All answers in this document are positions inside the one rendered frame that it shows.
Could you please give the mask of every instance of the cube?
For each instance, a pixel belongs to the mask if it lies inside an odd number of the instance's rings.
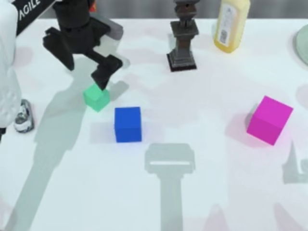
[[[105,90],[101,90],[96,84],[93,84],[83,92],[83,98],[89,107],[94,111],[101,111],[110,102],[110,94]]]
[[[116,142],[139,142],[141,135],[140,107],[115,108]]]
[[[265,96],[250,120],[247,133],[274,145],[292,111],[292,107]]]

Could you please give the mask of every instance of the white robot body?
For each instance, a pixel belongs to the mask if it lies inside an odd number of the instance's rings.
[[[13,69],[18,12],[8,0],[0,0],[0,128],[16,118],[21,90]]]

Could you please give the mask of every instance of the yellow bottle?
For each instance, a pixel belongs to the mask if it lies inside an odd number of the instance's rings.
[[[214,44],[231,53],[240,45],[250,0],[221,0]]]

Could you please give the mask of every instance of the table surface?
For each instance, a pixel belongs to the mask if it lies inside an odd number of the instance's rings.
[[[99,50],[124,66],[99,113],[82,99],[95,63],[76,56],[69,72],[42,46],[56,21],[18,38],[14,65],[36,129],[3,137],[0,229],[307,230],[308,187],[293,171],[308,156],[308,67],[293,51],[307,20],[248,20],[232,54],[214,46],[215,20],[197,20],[198,69],[181,73],[166,58],[170,20],[116,21],[122,40],[104,37]],[[275,146],[245,132],[264,95],[294,108]],[[114,108],[127,106],[141,107],[143,142],[115,142]]]

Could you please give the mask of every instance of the pink cube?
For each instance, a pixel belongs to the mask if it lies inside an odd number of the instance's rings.
[[[250,120],[247,133],[274,145],[292,111],[292,107],[264,96]]]

